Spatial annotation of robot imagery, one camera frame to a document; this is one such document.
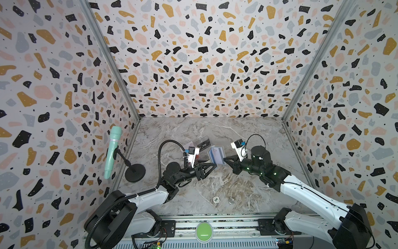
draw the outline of metal frame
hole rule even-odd
[[[334,21],[332,22],[330,29],[325,36],[325,39],[323,40],[321,46],[319,47],[318,51],[316,52],[315,57],[312,60],[309,69],[307,70],[306,74],[304,75],[304,78],[302,79],[301,83],[299,84],[298,88],[296,89],[295,94],[293,95],[293,97],[290,101],[290,104],[286,108],[286,111],[282,117],[282,126],[286,131],[286,135],[287,135],[287,137],[290,141],[290,144],[292,145],[293,151],[295,152],[295,155],[300,163],[300,166],[301,166],[301,169],[303,170],[305,178],[307,179],[310,186],[313,188],[315,188],[314,180],[310,176],[310,172],[308,171],[308,169],[306,167],[306,163],[304,162],[303,158],[300,156],[300,153],[299,153],[297,147],[295,146],[295,141],[286,125],[286,121],[288,120],[289,116],[291,116],[291,113],[293,112],[302,93],[304,92],[305,88],[307,87],[308,82],[311,81],[311,77],[314,74],[315,69],[318,67],[319,62],[322,60],[323,56],[328,51],[328,47],[330,46],[330,44],[336,37],[341,24],[343,23],[345,17],[348,15],[348,13],[351,11],[351,9],[356,1],[357,0],[344,0],[342,5],[340,6],[340,8],[337,11],[337,14],[334,18]]]

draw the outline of black speckle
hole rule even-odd
[[[22,145],[29,142],[29,138],[31,135],[32,134],[27,131],[20,131],[14,142],[12,142],[12,146],[20,148]]]
[[[65,16],[65,18],[68,20],[68,22],[77,21],[77,19],[76,19],[76,17],[74,16],[74,14]]]

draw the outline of black round stand base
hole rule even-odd
[[[125,177],[128,182],[138,182],[145,175],[146,169],[142,164],[134,164],[131,168],[127,168]]]

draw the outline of microphone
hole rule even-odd
[[[122,135],[122,128],[119,126],[113,126],[111,129],[111,133],[109,135],[109,147],[108,153],[106,154],[106,161],[105,161],[105,169],[104,169],[104,178],[108,179],[111,176],[113,170],[113,153],[117,148],[117,144],[119,139]]]

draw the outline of black cable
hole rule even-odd
[[[294,183],[294,182],[284,182],[284,183],[290,183],[290,184],[294,184],[294,185],[300,186],[301,188],[305,188],[306,190],[311,191],[312,193],[316,194],[317,196],[319,196],[320,198],[322,198],[322,199],[325,200],[326,202],[330,203],[331,205],[333,205],[333,206],[335,206],[335,207],[337,207],[337,208],[339,208],[339,209],[341,209],[341,210],[347,212],[347,213],[350,214],[352,217],[354,217],[355,219],[359,220],[359,222],[361,222],[362,225],[368,230],[368,232],[370,233],[370,235],[372,236],[372,239],[373,239],[373,245],[372,245],[371,247],[367,247],[366,249],[370,249],[370,248],[373,248],[373,247],[375,246],[376,241],[375,241],[375,238],[374,238],[374,236],[373,236],[372,231],[371,231],[371,230],[365,225],[365,223],[363,223],[363,221],[361,221],[357,216],[351,214],[349,211],[347,211],[347,210],[345,210],[345,209],[343,209],[343,208],[337,206],[336,204],[331,203],[331,202],[328,201],[327,199],[323,198],[322,196],[320,196],[320,195],[317,194],[316,192],[310,190],[309,188],[306,188],[305,186],[302,186],[302,185],[297,184],[297,183]]]
[[[311,247],[308,248],[308,249],[311,249],[311,248],[314,246],[314,242],[315,242],[315,237],[313,236],[313,237],[312,237],[312,244],[311,244]]]
[[[264,138],[263,138],[260,134],[253,134],[253,135],[251,135],[251,136],[246,140],[245,148],[244,148],[245,150],[246,150],[246,147],[247,147],[247,145],[248,145],[249,139],[250,139],[252,136],[254,136],[254,135],[260,136],[261,139],[262,139],[263,142],[264,142],[264,148],[266,147]]]
[[[137,197],[137,195],[138,195],[138,196],[141,196],[141,195],[144,195],[144,194],[151,193],[151,192],[153,192],[153,191],[155,191],[155,190],[156,190],[156,188],[152,188],[152,189],[143,191],[143,192],[138,193],[138,194],[132,194],[132,195],[129,195],[129,196],[125,196],[125,197],[122,197],[122,198],[118,199],[118,200],[115,201],[114,203],[112,203],[112,205],[110,205],[110,206],[102,213],[102,215],[101,215],[100,217],[98,217],[98,219],[97,219],[96,222],[94,223],[94,226],[92,226],[90,232],[88,232],[88,235],[87,235],[87,237],[86,237],[86,241],[85,241],[85,243],[84,243],[85,249],[97,249],[97,248],[99,247],[98,244],[95,245],[95,246],[93,246],[93,247],[90,246],[91,238],[93,237],[94,231],[97,229],[99,223],[105,218],[105,216],[107,216],[107,214],[109,214],[109,213],[112,211],[113,208],[115,208],[117,205],[119,205],[120,203],[122,203],[122,202],[124,202],[124,201],[126,201],[126,200],[128,200],[128,199]]]
[[[168,142],[172,142],[172,143],[175,143],[175,144],[177,144],[178,146],[180,146],[180,148],[181,148],[182,151],[183,151],[183,156],[184,156],[184,168],[185,168],[185,169],[188,168],[188,157],[187,157],[187,153],[185,152],[184,147],[182,147],[182,145],[181,145],[180,143],[178,143],[177,141],[174,141],[174,140],[170,140],[170,139],[169,139],[169,140],[164,141],[163,143],[160,144],[159,150],[158,150],[159,180],[158,180],[158,184],[156,185],[156,188],[158,188],[158,187],[160,186],[160,181],[161,181],[161,179],[162,179],[162,165],[160,164],[160,154],[161,154],[163,145],[164,145],[165,143],[168,143]]]

